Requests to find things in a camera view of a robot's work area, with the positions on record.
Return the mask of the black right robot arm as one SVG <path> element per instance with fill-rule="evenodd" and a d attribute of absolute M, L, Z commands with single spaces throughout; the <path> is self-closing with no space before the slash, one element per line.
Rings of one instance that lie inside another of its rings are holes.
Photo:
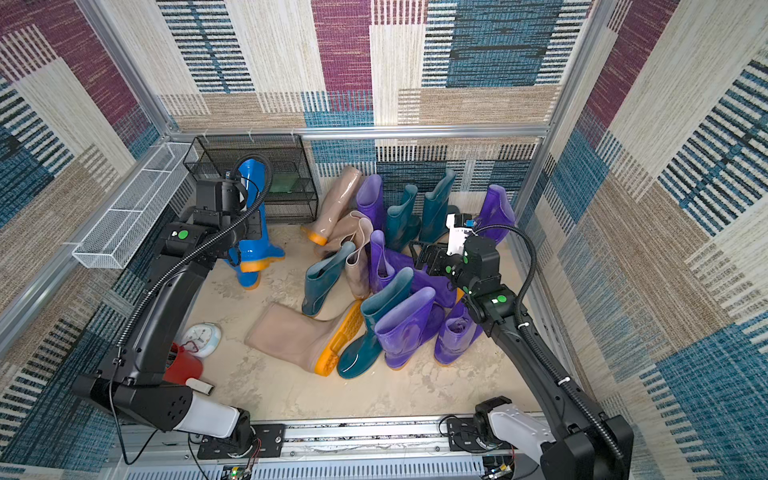
<path fill-rule="evenodd" d="M 445 277 L 462 293 L 470 318 L 512 360 L 541 407 L 538 421 L 501 398 L 481 404 L 479 431 L 537 463 L 547 479 L 627 479 L 634 432 L 607 416 L 568 374 L 523 307 L 521 292 L 502 281 L 495 242 L 469 236 L 460 253 L 445 243 L 412 241 L 417 268 Z"/>

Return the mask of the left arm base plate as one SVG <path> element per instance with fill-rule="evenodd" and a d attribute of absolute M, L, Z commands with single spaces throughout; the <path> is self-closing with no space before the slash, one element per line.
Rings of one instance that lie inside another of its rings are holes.
<path fill-rule="evenodd" d="M 282 453 L 285 424 L 252 424 L 249 431 L 237 427 L 228 438 L 204 436 L 197 451 L 199 460 L 277 458 Z"/>

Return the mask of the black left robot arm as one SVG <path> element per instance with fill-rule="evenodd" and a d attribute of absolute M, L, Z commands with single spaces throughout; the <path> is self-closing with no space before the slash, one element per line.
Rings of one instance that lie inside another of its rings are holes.
<path fill-rule="evenodd" d="M 218 178 L 197 186 L 196 205 L 184 221 L 167 224 L 155 244 L 151 276 L 118 336 L 115 351 L 74 395 L 112 414 L 168 432 L 221 440 L 234 454 L 247 452 L 255 435 L 247 411 L 212 401 L 184 382 L 166 379 L 173 342 L 208 273 L 245 238 L 247 221 L 269 191 L 249 192 L 249 182 Z"/>

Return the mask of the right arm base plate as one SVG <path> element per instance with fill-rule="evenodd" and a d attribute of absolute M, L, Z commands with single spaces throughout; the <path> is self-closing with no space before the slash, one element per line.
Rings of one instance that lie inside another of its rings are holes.
<path fill-rule="evenodd" d="M 447 439 L 449 449 L 452 452 L 481 454 L 512 449 L 509 443 L 487 440 L 482 437 L 474 420 L 469 417 L 446 415 L 438 423 L 438 432 Z"/>

